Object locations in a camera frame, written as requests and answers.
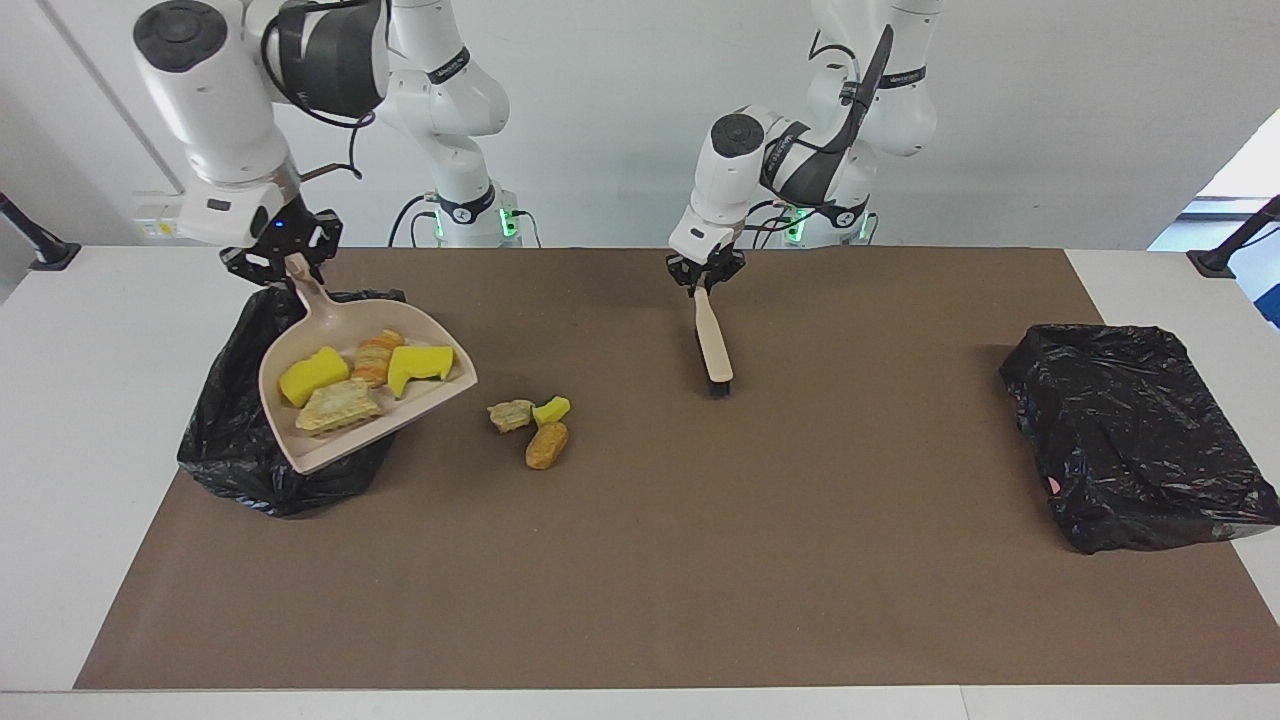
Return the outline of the brown oblong bread roll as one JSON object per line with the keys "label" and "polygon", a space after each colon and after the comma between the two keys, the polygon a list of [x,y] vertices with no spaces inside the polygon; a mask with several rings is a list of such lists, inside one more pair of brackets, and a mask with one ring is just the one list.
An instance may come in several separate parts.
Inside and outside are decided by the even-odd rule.
{"label": "brown oblong bread roll", "polygon": [[525,464],[532,470],[547,470],[556,465],[570,439],[570,429],[563,421],[548,421],[539,427],[525,451]]}

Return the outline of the white wall socket box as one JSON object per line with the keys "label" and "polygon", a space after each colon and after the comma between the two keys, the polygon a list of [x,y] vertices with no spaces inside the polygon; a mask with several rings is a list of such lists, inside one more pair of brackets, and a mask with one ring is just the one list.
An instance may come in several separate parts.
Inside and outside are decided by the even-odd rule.
{"label": "white wall socket box", "polygon": [[132,220],[140,236],[148,241],[186,241],[218,246],[238,245],[236,225],[228,213],[209,205],[216,195],[197,191],[184,195],[136,193]]}

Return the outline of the black bag lined bin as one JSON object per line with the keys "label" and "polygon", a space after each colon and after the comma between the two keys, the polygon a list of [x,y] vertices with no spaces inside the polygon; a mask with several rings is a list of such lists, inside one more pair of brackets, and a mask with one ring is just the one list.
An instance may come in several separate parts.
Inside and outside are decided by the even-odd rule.
{"label": "black bag lined bin", "polygon": [[287,461],[262,407],[259,368],[270,345],[303,316],[291,290],[268,287],[250,296],[210,366],[175,456],[211,495],[270,518],[362,495],[396,442],[388,436],[310,475]]}

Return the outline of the black clamp stand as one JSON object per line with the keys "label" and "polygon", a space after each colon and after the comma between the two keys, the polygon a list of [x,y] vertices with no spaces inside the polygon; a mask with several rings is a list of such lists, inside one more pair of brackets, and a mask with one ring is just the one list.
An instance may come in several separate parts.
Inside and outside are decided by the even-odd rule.
{"label": "black clamp stand", "polygon": [[1210,213],[1196,219],[1208,222],[1235,222],[1240,224],[1221,243],[1212,249],[1192,249],[1185,256],[1204,278],[1235,279],[1230,261],[1236,252],[1267,240],[1280,232],[1280,193],[1268,199],[1248,217],[1243,213]]}
{"label": "black clamp stand", "polygon": [[4,192],[0,192],[0,215],[4,215],[33,249],[35,260],[29,264],[32,272],[64,270],[82,250],[81,243],[64,241],[32,220]]}

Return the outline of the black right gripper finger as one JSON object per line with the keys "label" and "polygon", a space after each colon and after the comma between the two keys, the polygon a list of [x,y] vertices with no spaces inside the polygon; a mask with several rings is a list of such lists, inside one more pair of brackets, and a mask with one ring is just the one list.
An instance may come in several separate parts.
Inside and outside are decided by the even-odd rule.
{"label": "black right gripper finger", "polygon": [[323,268],[337,255],[343,229],[344,224],[334,210],[314,213],[308,219],[301,254],[308,266],[310,275],[320,286],[325,284]]}
{"label": "black right gripper finger", "polygon": [[251,249],[227,247],[219,251],[219,259],[227,272],[260,287],[291,288],[291,279],[284,264],[285,250],[278,246],[257,246]]}

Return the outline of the orange striped croissant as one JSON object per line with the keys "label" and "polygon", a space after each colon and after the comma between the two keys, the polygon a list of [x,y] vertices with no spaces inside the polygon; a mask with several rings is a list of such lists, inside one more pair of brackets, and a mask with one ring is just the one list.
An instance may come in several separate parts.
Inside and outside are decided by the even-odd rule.
{"label": "orange striped croissant", "polygon": [[383,387],[388,382],[393,352],[403,345],[404,337],[393,329],[361,341],[349,377],[364,380],[370,389]]}

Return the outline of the yellow notched sponge piece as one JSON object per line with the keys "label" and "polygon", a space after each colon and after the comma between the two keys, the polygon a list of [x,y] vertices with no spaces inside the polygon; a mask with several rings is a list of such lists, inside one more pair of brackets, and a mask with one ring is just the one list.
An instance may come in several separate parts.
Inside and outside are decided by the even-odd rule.
{"label": "yellow notched sponge piece", "polygon": [[387,386],[403,398],[411,380],[445,380],[454,364],[451,346],[402,345],[392,351]]}

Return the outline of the beige hand brush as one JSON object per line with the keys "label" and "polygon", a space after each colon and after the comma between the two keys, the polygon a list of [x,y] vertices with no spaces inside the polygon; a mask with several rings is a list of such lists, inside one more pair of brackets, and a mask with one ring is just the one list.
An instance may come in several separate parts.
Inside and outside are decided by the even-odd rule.
{"label": "beige hand brush", "polygon": [[695,332],[707,370],[709,395],[713,398],[727,398],[731,393],[733,366],[719,320],[710,305],[708,291],[699,292],[692,301]]}

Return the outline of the bright window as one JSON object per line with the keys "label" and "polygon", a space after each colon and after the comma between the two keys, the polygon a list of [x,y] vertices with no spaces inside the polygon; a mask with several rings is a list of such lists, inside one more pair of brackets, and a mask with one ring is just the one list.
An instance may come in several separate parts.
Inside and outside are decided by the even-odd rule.
{"label": "bright window", "polygon": [[1280,193],[1280,114],[1197,192],[1149,251],[1212,249],[1225,241],[1272,196]]}

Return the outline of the brown table mat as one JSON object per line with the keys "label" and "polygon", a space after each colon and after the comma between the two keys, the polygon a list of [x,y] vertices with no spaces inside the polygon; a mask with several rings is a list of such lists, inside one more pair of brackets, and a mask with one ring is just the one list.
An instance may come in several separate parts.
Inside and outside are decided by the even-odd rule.
{"label": "brown table mat", "polygon": [[[655,250],[349,249],[479,382],[371,488],[271,519],[177,477],[79,689],[1280,682],[1280,626],[1225,543],[1075,552],[998,366],[1097,322],[1061,251],[765,251],[713,296],[713,400]],[[486,409],[572,404],[539,427]]]}

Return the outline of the yellow wedge sponge piece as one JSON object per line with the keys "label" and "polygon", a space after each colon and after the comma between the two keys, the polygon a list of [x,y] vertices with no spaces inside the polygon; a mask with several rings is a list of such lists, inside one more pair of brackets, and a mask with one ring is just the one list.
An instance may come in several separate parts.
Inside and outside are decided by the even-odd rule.
{"label": "yellow wedge sponge piece", "polygon": [[332,346],[293,363],[278,379],[278,389],[292,407],[302,409],[324,387],[348,380],[348,363]]}

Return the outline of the black bag bin pink spot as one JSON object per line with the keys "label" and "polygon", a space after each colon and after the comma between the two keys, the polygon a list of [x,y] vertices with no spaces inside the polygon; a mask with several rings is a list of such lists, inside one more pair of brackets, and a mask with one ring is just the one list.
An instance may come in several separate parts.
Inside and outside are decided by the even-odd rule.
{"label": "black bag bin pink spot", "polygon": [[1050,514],[1076,552],[1175,550],[1280,529],[1280,493],[1174,333],[1032,325],[998,374]]}

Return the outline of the pale bread chunk large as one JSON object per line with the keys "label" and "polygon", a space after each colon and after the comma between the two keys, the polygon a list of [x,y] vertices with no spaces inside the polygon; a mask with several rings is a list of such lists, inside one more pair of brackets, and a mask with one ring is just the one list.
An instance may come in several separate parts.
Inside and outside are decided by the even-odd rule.
{"label": "pale bread chunk large", "polygon": [[360,378],[315,389],[294,419],[306,436],[323,436],[383,415],[370,384]]}

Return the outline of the beige plastic dustpan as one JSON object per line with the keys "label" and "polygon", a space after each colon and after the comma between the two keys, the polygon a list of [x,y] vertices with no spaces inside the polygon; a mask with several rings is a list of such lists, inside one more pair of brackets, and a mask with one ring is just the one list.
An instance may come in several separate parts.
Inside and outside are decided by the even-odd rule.
{"label": "beige plastic dustpan", "polygon": [[[259,369],[259,392],[276,443],[296,471],[305,475],[320,471],[401,430],[479,382],[476,366],[463,346],[421,309],[383,299],[337,302],[311,275],[307,260],[300,254],[285,259],[285,270],[305,315],[265,352]],[[287,369],[323,347],[333,347],[352,363],[358,343],[384,329],[398,331],[411,346],[452,347],[451,373],[442,380],[410,380],[402,398],[396,398],[388,388],[371,392],[380,415],[352,427],[320,436],[297,428],[301,411],[291,406],[278,384]]]}

